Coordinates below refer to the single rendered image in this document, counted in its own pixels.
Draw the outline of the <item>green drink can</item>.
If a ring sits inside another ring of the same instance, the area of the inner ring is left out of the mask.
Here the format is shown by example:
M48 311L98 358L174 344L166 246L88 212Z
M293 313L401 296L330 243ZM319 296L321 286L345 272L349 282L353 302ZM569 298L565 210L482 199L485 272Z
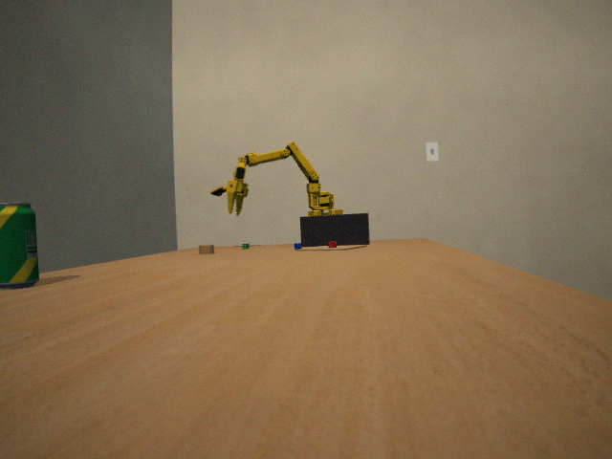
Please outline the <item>green drink can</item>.
M36 220L31 203L0 203L0 289L30 288L38 280Z

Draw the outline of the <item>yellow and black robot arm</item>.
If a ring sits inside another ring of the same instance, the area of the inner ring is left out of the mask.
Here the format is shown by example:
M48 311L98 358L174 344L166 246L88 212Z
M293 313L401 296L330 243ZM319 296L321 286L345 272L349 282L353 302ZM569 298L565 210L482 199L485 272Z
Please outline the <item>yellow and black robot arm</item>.
M294 158L295 162L309 181L309 184L307 184L307 193L309 200L309 208L312 209L312 211L308 211L308 216L330 215L330 213L334 213L333 215L343 214L343 209L329 210L333 209L333 194L328 193L327 191L320 192L321 184L318 182L319 177L314 168L307 160L307 158L303 155L298 146L295 144L295 142L289 143L285 149L276 150L259 155L256 155L256 152L252 152L247 154L247 156L239 157L238 166L236 167L235 172L233 172L233 180L244 182L246 174L246 164L252 166L255 164L259 164L258 162L267 163L282 160L288 158L290 155ZM308 173L304 169L308 171ZM329 213L324 213L323 211L325 209L328 209Z

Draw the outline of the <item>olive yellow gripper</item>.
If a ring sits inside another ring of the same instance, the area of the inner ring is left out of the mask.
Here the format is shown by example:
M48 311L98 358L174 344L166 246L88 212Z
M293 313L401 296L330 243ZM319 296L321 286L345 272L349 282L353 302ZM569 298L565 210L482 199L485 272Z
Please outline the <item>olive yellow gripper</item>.
M245 184L242 181L238 182L234 180L229 180L227 187L219 186L213 189L210 193L215 196L221 196L222 193L227 192L229 213L232 213L233 205L235 202L234 200L236 197L236 215L238 216L242 209L243 199L244 197L247 197L248 192L249 192L247 186L248 184Z

